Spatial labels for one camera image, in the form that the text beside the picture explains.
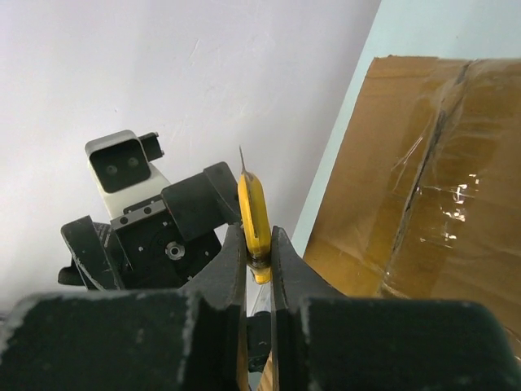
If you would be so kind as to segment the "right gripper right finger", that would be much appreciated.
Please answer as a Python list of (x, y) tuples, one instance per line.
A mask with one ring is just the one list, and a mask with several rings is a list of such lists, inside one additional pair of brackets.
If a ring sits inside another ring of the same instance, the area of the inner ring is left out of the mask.
[(348, 297), (271, 238), (276, 390), (517, 390), (497, 319), (473, 301)]

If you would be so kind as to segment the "brown cardboard express box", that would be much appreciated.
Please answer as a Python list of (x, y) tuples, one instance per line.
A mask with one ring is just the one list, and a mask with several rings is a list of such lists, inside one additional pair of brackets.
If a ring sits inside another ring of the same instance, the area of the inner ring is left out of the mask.
[(374, 59), (299, 256), (348, 297), (483, 305), (520, 367), (519, 60)]

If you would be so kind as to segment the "yellow utility knife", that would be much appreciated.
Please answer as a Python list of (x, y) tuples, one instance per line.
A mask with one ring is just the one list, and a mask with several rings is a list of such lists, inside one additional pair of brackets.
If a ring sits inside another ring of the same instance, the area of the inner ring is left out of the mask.
[(242, 148), (239, 149), (239, 154), (242, 169), (238, 182), (238, 196), (248, 250), (248, 265), (254, 281), (262, 285), (268, 283), (271, 278), (271, 227), (261, 181), (247, 170)]

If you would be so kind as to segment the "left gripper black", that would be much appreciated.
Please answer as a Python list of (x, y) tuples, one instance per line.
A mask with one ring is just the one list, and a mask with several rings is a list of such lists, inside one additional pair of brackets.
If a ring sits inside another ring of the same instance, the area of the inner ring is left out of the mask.
[(179, 288), (220, 251), (214, 229), (241, 221), (238, 183), (224, 161), (174, 183), (111, 225), (81, 217), (60, 233), (71, 265), (58, 283), (89, 290)]

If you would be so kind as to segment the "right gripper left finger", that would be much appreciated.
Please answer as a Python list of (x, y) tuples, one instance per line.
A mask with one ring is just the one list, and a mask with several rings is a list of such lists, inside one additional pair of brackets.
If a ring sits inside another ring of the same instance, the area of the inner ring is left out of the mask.
[(244, 390), (246, 245), (179, 289), (32, 295), (1, 328), (4, 390)]

